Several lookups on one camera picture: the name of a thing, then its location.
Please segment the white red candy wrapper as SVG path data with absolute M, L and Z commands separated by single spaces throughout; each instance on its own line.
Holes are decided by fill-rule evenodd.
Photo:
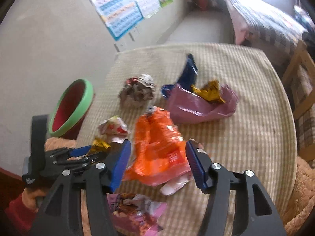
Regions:
M 98 125 L 98 130 L 101 135 L 128 135 L 129 128 L 119 116 L 110 117 Z

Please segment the pink white paper wrapper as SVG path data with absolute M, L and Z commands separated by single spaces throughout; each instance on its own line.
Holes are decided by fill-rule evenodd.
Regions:
M 186 173 L 177 178 L 171 179 L 164 186 L 162 186 L 162 188 L 160 188 L 160 192 L 164 196 L 173 195 L 190 181 L 191 176 L 191 173 Z

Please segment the orange plastic bag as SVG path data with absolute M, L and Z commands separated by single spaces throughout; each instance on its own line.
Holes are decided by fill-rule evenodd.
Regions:
M 135 125 L 135 158 L 126 168 L 124 181 L 137 180 L 157 186 L 188 173 L 191 169 L 185 152 L 186 141 L 166 109 L 152 106 Z

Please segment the purple snack bag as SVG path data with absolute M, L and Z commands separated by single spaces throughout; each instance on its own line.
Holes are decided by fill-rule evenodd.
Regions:
M 123 235 L 158 235 L 163 227 L 158 219 L 167 209 L 165 202 L 134 193 L 107 195 L 115 228 Z

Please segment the pink plastic bag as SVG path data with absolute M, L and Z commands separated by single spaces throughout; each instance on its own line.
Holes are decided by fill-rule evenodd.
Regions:
M 225 103 L 209 103 L 176 85 L 166 101 L 166 110 L 175 124 L 198 124 L 231 117 L 239 98 L 228 85 L 221 87 L 221 95 Z

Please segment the red grey paper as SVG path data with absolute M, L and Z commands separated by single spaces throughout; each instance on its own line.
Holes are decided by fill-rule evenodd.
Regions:
M 153 100 L 156 85 L 149 74 L 128 78 L 119 93 L 121 107 L 143 107 Z

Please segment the yellow snack wrapper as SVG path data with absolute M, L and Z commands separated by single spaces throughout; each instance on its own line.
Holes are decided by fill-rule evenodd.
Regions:
M 225 100 L 221 96 L 221 86 L 218 80 L 212 80 L 205 84 L 202 88 L 191 85 L 192 92 L 206 100 L 208 103 L 223 104 Z

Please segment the dark blue snack wrapper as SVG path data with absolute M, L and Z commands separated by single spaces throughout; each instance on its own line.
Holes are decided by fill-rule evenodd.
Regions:
M 199 70 L 196 66 L 193 55 L 188 54 L 186 56 L 186 64 L 177 82 L 175 84 L 163 85 L 161 87 L 162 96 L 165 99 L 168 99 L 169 96 L 171 95 L 172 89 L 176 85 L 179 85 L 181 88 L 185 89 L 186 91 L 192 92 L 192 85 L 195 85 L 196 83 L 198 72 Z

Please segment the green red trash bin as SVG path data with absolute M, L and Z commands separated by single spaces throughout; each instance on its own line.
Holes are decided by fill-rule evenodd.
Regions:
M 60 97 L 49 123 L 51 137 L 75 140 L 95 97 L 94 87 L 86 79 L 72 82 Z

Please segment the beige checked table cloth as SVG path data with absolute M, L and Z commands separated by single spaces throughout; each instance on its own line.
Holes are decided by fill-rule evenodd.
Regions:
M 101 121 L 120 116 L 130 130 L 145 108 L 120 107 L 118 94 L 130 77 L 149 74 L 157 88 L 173 84 L 187 54 L 199 70 L 196 84 L 216 79 L 239 97 L 236 112 L 200 124 L 181 124 L 184 139 L 200 142 L 214 162 L 242 173 L 254 171 L 278 213 L 286 211 L 296 177 L 297 140 L 292 110 L 281 80 L 263 51 L 227 44 L 170 44 L 119 53 L 97 92 L 77 138 L 86 146 Z

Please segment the orange fuzzy cushion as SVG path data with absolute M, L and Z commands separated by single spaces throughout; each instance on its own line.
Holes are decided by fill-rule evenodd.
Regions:
M 295 235 L 307 221 L 314 208 L 314 168 L 297 157 L 294 188 L 283 216 L 287 235 Z

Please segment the bed with checked quilt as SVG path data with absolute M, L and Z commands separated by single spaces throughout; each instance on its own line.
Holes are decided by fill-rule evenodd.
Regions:
M 225 0 L 235 43 L 261 39 L 292 55 L 307 30 L 295 19 L 262 0 Z

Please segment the red bucket on floor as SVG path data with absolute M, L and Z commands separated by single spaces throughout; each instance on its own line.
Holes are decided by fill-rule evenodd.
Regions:
M 207 11 L 209 6 L 208 0 L 197 0 L 197 6 L 200 11 Z

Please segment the white wall socket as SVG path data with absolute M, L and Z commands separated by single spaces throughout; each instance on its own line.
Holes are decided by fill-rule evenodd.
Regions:
M 132 41 L 136 41 L 136 39 L 139 37 L 139 32 L 137 29 L 133 29 L 129 32 L 129 35 Z

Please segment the blue pinyin wall poster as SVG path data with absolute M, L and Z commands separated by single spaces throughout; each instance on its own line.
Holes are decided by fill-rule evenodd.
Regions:
M 143 15 L 135 0 L 90 0 L 115 41 L 119 40 Z

